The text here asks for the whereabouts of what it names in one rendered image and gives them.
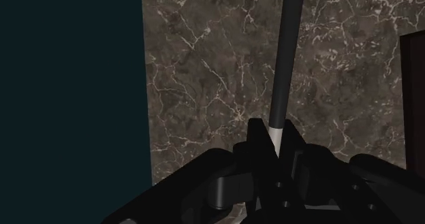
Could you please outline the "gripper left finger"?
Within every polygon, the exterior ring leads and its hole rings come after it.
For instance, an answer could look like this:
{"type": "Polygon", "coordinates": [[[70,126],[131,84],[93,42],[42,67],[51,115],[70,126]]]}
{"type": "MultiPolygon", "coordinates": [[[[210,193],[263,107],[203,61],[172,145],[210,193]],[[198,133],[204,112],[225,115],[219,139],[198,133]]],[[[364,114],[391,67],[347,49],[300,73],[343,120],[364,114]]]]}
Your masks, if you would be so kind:
{"type": "Polygon", "coordinates": [[[261,205],[257,224],[289,224],[279,197],[279,162],[260,118],[232,151],[212,148],[108,215],[101,224],[215,224],[235,204],[261,205]]]}

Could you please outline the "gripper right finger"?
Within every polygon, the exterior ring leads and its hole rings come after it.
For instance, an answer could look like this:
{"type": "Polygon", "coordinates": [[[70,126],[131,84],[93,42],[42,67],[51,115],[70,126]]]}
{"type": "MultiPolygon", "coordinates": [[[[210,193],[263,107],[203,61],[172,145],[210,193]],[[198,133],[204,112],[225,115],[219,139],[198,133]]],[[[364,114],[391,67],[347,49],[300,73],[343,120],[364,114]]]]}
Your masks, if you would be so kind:
{"type": "Polygon", "coordinates": [[[285,121],[280,161],[305,205],[306,224],[425,224],[425,180],[373,155],[341,161],[285,121]]]}

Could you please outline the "dark grey pen white tip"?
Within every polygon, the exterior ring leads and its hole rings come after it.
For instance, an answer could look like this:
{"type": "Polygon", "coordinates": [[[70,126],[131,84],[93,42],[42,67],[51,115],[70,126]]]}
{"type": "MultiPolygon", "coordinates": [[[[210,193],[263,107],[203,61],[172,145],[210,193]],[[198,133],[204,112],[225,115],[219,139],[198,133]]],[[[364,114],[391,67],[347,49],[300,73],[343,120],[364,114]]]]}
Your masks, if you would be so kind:
{"type": "Polygon", "coordinates": [[[304,0],[283,0],[268,133],[280,153],[304,0]]]}

